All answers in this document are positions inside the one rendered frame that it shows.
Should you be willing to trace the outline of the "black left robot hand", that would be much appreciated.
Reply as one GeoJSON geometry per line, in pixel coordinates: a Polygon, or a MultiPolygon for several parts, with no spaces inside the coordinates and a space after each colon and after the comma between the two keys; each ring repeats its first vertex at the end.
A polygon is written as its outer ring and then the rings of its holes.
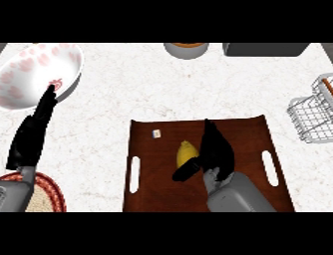
{"type": "Polygon", "coordinates": [[[46,128],[57,105],[55,86],[51,85],[42,96],[36,112],[27,116],[12,139],[6,168],[17,170],[21,166],[36,166],[39,163],[46,128]]]}

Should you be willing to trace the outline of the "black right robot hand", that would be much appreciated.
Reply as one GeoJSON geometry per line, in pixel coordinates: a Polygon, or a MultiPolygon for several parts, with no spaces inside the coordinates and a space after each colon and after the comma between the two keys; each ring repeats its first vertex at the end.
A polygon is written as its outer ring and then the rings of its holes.
{"type": "Polygon", "coordinates": [[[234,172],[234,150],[216,124],[205,120],[199,156],[194,156],[177,169],[172,180],[187,181],[200,169],[209,171],[218,168],[216,181],[225,181],[234,172]]]}

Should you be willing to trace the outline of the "yellow lemon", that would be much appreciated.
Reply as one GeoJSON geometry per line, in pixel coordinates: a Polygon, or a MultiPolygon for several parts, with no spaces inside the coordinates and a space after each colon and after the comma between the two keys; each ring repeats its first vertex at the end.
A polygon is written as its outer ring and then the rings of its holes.
{"type": "Polygon", "coordinates": [[[199,151],[194,145],[187,140],[184,140],[177,152],[177,167],[182,167],[182,165],[193,157],[199,157],[199,151]]]}

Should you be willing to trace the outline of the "brown wooden tray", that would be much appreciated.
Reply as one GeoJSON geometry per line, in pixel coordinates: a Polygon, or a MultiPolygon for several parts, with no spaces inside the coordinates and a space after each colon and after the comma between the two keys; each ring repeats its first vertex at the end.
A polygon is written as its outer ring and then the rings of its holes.
{"type": "MultiPolygon", "coordinates": [[[[286,181],[271,185],[262,154],[274,153],[267,119],[218,120],[218,130],[234,149],[234,170],[245,173],[262,192],[276,210],[295,210],[286,181]]],[[[203,121],[157,122],[131,124],[129,159],[141,161],[140,188],[125,192],[123,209],[147,212],[205,212],[208,210],[208,191],[203,174],[197,173],[185,182],[174,181],[177,170],[177,152],[187,140],[200,145],[205,130],[203,121]],[[154,138],[154,129],[162,137],[154,138]]]]}

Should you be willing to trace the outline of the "white bowl with pink flowers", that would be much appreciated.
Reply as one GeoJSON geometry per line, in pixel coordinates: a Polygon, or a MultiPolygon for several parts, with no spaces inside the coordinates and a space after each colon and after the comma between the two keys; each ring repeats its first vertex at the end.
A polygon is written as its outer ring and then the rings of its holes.
{"type": "Polygon", "coordinates": [[[61,97],[77,84],[85,53],[74,43],[40,43],[0,67],[0,110],[33,110],[51,85],[61,97]]]}

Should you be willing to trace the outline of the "grey pot with orange inside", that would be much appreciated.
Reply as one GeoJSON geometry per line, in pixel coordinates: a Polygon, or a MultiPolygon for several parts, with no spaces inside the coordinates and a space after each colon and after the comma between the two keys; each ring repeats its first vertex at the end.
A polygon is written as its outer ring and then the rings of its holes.
{"type": "Polygon", "coordinates": [[[196,44],[175,44],[175,43],[165,43],[166,51],[172,56],[179,59],[191,60],[199,58],[206,50],[208,50],[208,43],[196,43],[196,44]]]}

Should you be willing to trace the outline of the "dark grey appliance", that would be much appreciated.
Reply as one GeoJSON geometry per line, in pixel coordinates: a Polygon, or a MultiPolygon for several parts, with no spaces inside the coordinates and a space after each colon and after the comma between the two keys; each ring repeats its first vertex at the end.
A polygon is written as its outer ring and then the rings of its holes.
{"type": "Polygon", "coordinates": [[[224,43],[224,55],[228,57],[298,57],[308,43],[224,43]]]}

